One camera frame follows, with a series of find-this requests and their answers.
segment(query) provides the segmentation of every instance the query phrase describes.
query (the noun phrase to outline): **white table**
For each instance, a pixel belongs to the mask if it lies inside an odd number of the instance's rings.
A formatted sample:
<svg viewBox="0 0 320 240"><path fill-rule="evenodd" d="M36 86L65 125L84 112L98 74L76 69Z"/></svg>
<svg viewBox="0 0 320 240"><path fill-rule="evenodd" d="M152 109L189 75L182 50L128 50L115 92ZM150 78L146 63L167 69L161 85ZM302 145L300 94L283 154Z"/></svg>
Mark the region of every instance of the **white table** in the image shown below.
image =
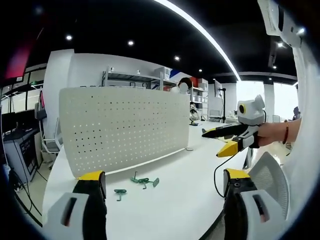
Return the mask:
<svg viewBox="0 0 320 240"><path fill-rule="evenodd" d="M227 158L217 158L224 143L201 137L206 130L220 127L218 122L190 126L189 147L181 152L134 169L106 176L106 233L108 240L198 240L221 213L224 199L214 187L214 170ZM223 189L223 169L242 169L247 150L219 168L217 187ZM138 171L138 178L160 179L156 188L129 180ZM64 148L55 160L46 185L42 215L47 221L48 209L76 185ZM122 201L114 189L126 189Z"/></svg>

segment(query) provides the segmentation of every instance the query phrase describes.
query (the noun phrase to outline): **green plastic object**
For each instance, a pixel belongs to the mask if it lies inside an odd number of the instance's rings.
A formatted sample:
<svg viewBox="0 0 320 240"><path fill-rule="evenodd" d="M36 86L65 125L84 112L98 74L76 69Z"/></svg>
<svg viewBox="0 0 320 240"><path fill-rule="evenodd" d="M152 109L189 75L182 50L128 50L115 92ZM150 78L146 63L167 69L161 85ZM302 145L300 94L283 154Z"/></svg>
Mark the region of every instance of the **green plastic object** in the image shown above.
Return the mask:
<svg viewBox="0 0 320 240"><path fill-rule="evenodd" d="M149 178L141 178L138 180L138 182L141 183L148 183L149 182Z"/></svg>
<svg viewBox="0 0 320 240"><path fill-rule="evenodd" d="M130 177L130 180L131 180L132 182L138 184L138 183L139 183L139 180L136 179L136 176L137 176L137 171L134 172L134 177Z"/></svg>
<svg viewBox="0 0 320 240"><path fill-rule="evenodd" d="M132 182L136 183L136 184L139 183L139 180L136 179L136 178L134 178L134 177L130 177L130 180L131 180Z"/></svg>
<svg viewBox="0 0 320 240"><path fill-rule="evenodd" d="M155 188L155 187L159 184L159 182L160 182L160 179L157 177L157 178L153 181L152 186Z"/></svg>
<svg viewBox="0 0 320 240"><path fill-rule="evenodd" d="M115 192L116 194L119 194L119 199L117 199L117 201L120 202L120 201L121 201L121 196L122 196L123 194L126 194L126 193L127 193L127 190L125 190L125 189L115 189L114 192Z"/></svg>

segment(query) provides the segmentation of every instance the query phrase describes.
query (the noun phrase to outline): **wrist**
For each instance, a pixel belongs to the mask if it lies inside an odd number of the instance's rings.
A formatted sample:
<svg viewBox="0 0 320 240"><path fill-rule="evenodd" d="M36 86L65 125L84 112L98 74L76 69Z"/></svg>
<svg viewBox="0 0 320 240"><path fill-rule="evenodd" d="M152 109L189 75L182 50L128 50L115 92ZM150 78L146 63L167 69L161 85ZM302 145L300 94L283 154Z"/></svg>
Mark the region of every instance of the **wrist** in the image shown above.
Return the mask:
<svg viewBox="0 0 320 240"><path fill-rule="evenodd" d="M274 139L276 142L283 142L286 136L286 131L287 131L287 123L286 122L279 122L279 123L274 123Z"/></svg>

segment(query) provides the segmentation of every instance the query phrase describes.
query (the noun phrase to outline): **computer monitor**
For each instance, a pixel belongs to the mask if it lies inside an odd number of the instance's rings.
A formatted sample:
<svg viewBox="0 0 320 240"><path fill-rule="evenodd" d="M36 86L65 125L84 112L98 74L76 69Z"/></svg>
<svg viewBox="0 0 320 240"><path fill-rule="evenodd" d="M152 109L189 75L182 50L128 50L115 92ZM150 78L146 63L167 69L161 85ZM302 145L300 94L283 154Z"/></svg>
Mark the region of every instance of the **computer monitor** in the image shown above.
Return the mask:
<svg viewBox="0 0 320 240"><path fill-rule="evenodd" d="M26 110L15 113L17 128L29 130L38 126L38 120L35 118L35 110Z"/></svg>
<svg viewBox="0 0 320 240"><path fill-rule="evenodd" d="M16 126L17 121L15 112L4 113L1 115L1 129L3 134L15 129Z"/></svg>

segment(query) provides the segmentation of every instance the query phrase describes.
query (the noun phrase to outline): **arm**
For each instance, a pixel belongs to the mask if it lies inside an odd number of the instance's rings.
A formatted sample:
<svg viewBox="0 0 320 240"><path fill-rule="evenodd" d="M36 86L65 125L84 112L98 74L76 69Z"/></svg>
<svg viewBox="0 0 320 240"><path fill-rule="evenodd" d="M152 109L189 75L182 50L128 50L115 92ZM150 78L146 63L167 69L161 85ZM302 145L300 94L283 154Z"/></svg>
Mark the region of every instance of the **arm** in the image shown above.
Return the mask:
<svg viewBox="0 0 320 240"><path fill-rule="evenodd" d="M299 128L301 124L301 118L295 121L289 121L289 131L287 142L294 142L297 138ZM258 130L259 146L265 146L273 142L282 142L285 139L287 123L286 122L275 122L275 123L264 123Z"/></svg>

